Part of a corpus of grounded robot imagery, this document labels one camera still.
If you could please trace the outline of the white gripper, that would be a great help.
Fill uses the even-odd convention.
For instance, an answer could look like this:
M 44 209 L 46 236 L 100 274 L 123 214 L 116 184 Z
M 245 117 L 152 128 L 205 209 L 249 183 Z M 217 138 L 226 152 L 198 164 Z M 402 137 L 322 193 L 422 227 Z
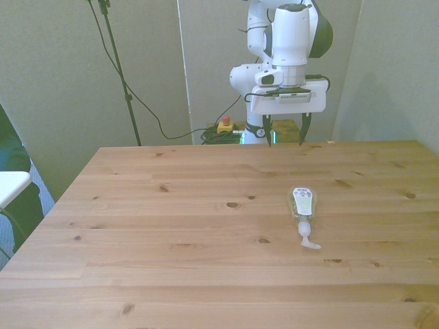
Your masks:
M 311 125 L 311 113 L 322 112 L 327 104 L 327 81 L 325 79 L 308 80 L 300 88 L 281 90 L 278 86 L 255 86 L 247 94 L 247 103 L 251 113 L 263 115 L 263 130 L 268 145 L 272 145 L 272 114 L 302 113 L 299 145 L 305 141 Z

